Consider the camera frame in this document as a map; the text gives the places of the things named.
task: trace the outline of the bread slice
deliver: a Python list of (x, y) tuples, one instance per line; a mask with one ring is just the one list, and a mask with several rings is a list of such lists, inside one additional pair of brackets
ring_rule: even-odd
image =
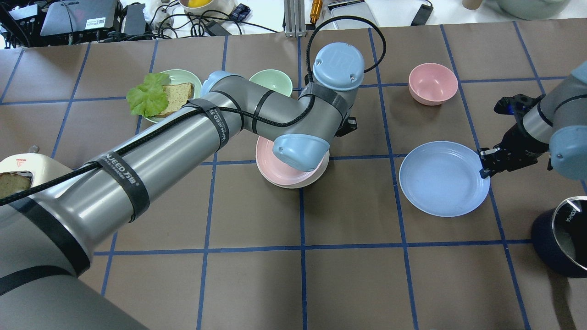
[(155, 117), (165, 118), (170, 114), (181, 109), (187, 100), (191, 99), (194, 95), (194, 85), (192, 83), (181, 83), (179, 85), (165, 85), (163, 91), (167, 95), (167, 101), (169, 105), (165, 110), (160, 112)]
[(27, 177), (12, 173), (0, 173), (0, 198), (10, 196), (31, 187), (31, 180)]

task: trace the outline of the white label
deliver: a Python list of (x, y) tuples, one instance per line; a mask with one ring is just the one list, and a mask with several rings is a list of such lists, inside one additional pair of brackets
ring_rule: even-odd
[(86, 30), (88, 30), (88, 29), (103, 28), (105, 23), (106, 23), (106, 18), (105, 17), (88, 19), (86, 21)]

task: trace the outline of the light blue cap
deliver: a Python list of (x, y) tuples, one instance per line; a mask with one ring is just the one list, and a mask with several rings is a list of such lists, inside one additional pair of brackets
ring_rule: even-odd
[(322, 48), (314, 61), (314, 77), (330, 89), (346, 91), (363, 82), (365, 60), (354, 46), (344, 42), (330, 43)]
[(579, 65), (575, 70), (571, 71), (571, 74), (575, 78), (581, 80), (583, 83), (587, 83), (587, 60), (583, 64)]
[(307, 134), (285, 134), (275, 139), (273, 154), (287, 165), (303, 171), (314, 171), (330, 148), (325, 140)]
[(551, 163), (561, 175), (587, 180), (587, 126), (567, 126), (550, 140)]
[(239, 75), (226, 71), (214, 71), (213, 73), (210, 73), (208, 79), (206, 79), (206, 81), (202, 84), (202, 91), (200, 92), (200, 97), (210, 93), (212, 87), (214, 87), (214, 85), (216, 85), (217, 82), (229, 76), (241, 77)]

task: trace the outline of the lettuce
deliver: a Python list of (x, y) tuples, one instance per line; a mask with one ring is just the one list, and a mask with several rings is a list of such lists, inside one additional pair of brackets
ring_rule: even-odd
[(131, 88), (126, 94), (130, 113), (143, 117), (153, 117), (167, 108), (169, 102), (163, 85), (169, 83), (166, 73), (149, 73), (142, 84)]

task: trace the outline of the blue plate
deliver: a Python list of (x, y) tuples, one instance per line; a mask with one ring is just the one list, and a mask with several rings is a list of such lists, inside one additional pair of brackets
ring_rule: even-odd
[(489, 192), (476, 152), (450, 141), (422, 144), (400, 167), (400, 187), (420, 210), (438, 217), (458, 217), (475, 210)]

